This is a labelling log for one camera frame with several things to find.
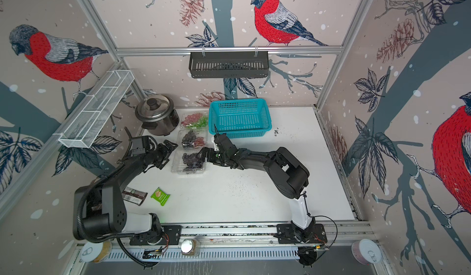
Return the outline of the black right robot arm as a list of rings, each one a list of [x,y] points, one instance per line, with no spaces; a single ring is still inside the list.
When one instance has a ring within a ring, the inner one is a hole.
[[[293,232],[307,239],[314,231],[315,218],[308,213],[304,189],[309,185],[308,169],[287,148],[256,152],[236,147],[226,134],[215,134],[215,148],[204,147],[197,159],[235,170],[264,171],[277,190],[288,199]]]

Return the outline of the red grape bunch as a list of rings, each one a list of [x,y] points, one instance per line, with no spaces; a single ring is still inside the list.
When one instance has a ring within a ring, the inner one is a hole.
[[[185,119],[182,121],[182,125],[184,127],[191,127],[192,123],[198,121],[201,116],[203,116],[202,113],[193,113],[193,114],[187,115]]]
[[[205,145],[206,145],[206,142],[203,137],[197,137],[193,140],[194,147],[204,147]]]

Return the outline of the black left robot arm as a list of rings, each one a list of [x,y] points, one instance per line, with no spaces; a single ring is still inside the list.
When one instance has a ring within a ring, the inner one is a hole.
[[[138,175],[150,168],[163,169],[178,144],[152,136],[130,138],[119,166],[106,177],[83,186],[74,194],[75,239],[101,243],[111,239],[144,235],[157,243],[163,228],[156,214],[128,213],[122,192]]]

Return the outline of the green grape bunch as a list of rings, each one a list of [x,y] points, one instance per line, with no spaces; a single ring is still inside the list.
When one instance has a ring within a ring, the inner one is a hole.
[[[208,126],[209,118],[207,116],[201,116],[198,121],[192,123],[193,129],[205,129]]]

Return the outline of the clear plastic clamshell container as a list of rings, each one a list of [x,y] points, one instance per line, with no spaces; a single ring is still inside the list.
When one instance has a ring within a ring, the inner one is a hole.
[[[206,129],[209,115],[207,111],[194,111],[183,114],[180,126],[182,129]]]

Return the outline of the dark purple grape bunch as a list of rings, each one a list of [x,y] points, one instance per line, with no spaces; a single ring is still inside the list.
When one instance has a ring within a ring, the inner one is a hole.
[[[194,172],[203,169],[204,163],[197,158],[197,153],[184,153],[182,156],[185,165],[184,172]]]

